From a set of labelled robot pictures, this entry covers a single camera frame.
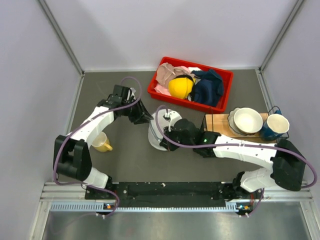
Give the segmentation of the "white mesh laundry bag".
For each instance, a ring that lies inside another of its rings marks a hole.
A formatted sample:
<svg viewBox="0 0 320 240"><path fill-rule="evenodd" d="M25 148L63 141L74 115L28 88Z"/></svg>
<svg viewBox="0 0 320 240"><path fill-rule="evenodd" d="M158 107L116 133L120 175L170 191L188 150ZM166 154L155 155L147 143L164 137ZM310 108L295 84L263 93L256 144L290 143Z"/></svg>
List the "white mesh laundry bag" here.
<svg viewBox="0 0 320 240"><path fill-rule="evenodd" d="M165 111L171 112L171 121L170 122L167 122L163 118ZM162 130L162 132L164 132L165 127L173 127L174 124L178 120L182 119L182 117L177 111L172 110L172 109L169 109L169 110L160 109L158 111L157 116L156 116L156 113L153 113L152 116L153 116L153 120L151 120L149 122L149 127L148 127L148 141L149 141L150 145L152 147L154 147L155 149L160 150L160 151L168 151L165 147L160 145L160 143L162 142L162 140L164 138L157 127L156 121L158 122L159 128Z"/></svg>

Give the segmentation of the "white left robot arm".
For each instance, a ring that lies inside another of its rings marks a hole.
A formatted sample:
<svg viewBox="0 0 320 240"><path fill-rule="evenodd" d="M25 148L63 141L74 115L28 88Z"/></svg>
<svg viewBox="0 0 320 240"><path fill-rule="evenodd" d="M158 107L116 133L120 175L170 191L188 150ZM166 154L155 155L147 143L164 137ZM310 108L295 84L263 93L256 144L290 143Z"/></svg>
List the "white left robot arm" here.
<svg viewBox="0 0 320 240"><path fill-rule="evenodd" d="M114 191L110 178L92 166L89 148L100 133L117 118L125 116L135 125L153 119L132 88L115 85L113 93L101 100L92 114L68 135L59 135L54 142L53 176L77 180L96 188L102 198Z"/></svg>

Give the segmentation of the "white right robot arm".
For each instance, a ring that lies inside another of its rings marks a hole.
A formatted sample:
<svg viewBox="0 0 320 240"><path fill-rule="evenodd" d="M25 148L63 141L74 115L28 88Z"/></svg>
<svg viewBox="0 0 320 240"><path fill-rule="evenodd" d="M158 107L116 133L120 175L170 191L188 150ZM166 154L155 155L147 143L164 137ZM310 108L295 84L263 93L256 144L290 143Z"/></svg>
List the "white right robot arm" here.
<svg viewBox="0 0 320 240"><path fill-rule="evenodd" d="M239 198L273 186L292 192L302 188L306 164L289 140L282 139L276 144L243 141L201 130L185 118L166 127L157 123L156 127L163 136L160 145L169 151L188 148L204 158L235 159L259 166L254 171L240 172L234 178L233 192Z"/></svg>

